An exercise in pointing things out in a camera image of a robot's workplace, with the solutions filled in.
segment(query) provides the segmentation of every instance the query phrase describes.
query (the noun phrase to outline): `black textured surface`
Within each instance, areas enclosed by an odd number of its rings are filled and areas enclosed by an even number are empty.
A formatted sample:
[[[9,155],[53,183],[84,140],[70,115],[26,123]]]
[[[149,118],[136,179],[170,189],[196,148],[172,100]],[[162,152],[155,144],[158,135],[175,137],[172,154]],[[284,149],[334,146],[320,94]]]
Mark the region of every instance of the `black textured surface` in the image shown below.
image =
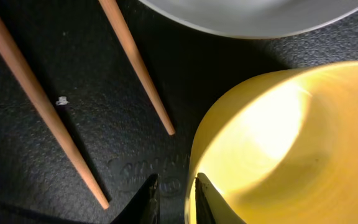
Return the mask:
[[[57,217],[51,217],[0,202],[0,223],[20,224],[85,224]]]
[[[177,129],[165,132],[97,1],[0,0],[0,15],[111,199],[86,188],[0,57],[0,203],[46,217],[109,223],[151,173],[161,222],[183,223],[196,128],[228,89],[255,75],[358,60],[358,12],[313,32],[236,40],[176,24],[118,0]],[[17,215],[0,211],[7,223]]]

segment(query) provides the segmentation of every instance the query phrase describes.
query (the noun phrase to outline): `black object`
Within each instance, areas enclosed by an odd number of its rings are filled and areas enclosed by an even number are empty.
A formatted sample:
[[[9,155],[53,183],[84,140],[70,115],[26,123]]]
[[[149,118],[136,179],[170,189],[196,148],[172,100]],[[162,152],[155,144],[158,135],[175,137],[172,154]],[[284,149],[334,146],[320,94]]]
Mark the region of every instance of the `black object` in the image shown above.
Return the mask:
[[[160,224],[158,174],[152,174],[111,224]]]
[[[204,194],[204,184],[196,178],[196,218],[197,224],[215,224],[211,208]]]
[[[262,73],[358,60],[358,12],[305,34],[237,40],[181,26],[136,0],[117,1],[176,135],[166,134],[96,0],[0,0],[0,16],[50,100],[67,97],[56,109],[111,207],[99,206],[0,58],[1,204],[111,223],[158,173],[161,223],[183,223],[193,137],[222,94]],[[10,212],[0,214],[10,220]]]

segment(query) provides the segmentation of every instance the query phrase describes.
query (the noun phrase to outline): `wooden chopstick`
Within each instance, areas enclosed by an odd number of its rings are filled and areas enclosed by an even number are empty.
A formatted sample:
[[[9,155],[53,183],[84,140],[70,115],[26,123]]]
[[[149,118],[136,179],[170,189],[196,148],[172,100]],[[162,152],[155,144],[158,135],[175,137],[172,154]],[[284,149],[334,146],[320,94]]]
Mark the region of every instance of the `wooden chopstick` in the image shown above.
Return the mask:
[[[164,105],[155,89],[152,79],[146,69],[146,66],[142,60],[142,56],[136,47],[134,38],[129,31],[129,28],[122,16],[120,9],[118,8],[116,0],[99,0],[100,5],[104,10],[107,18],[110,21],[112,28],[114,29],[122,48],[124,49],[129,61],[132,64],[140,82],[143,85],[144,90],[150,98],[158,116],[160,117],[165,129],[169,135],[175,134],[175,129],[168,117],[167,111],[165,111]]]
[[[75,146],[66,127],[60,120],[55,108],[49,102],[44,90],[37,78],[30,69],[19,48],[6,29],[0,18],[0,54],[11,69],[13,75],[19,81],[21,87],[29,97],[30,101],[45,121],[52,134],[55,136],[67,157],[74,165],[82,179],[85,181],[93,195],[99,201],[104,209],[109,207],[109,202],[103,195],[98,183],[92,175],[89,167],[86,165],[78,148]]]

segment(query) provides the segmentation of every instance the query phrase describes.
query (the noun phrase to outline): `yellow bowl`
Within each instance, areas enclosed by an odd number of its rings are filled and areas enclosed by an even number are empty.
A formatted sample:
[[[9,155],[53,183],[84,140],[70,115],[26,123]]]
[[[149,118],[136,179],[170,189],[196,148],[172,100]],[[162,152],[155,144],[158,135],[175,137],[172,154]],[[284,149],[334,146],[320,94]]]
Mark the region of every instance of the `yellow bowl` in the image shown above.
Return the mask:
[[[217,223],[358,223],[358,61],[267,73],[224,94],[193,142],[191,224],[198,173],[222,198],[207,197]]]

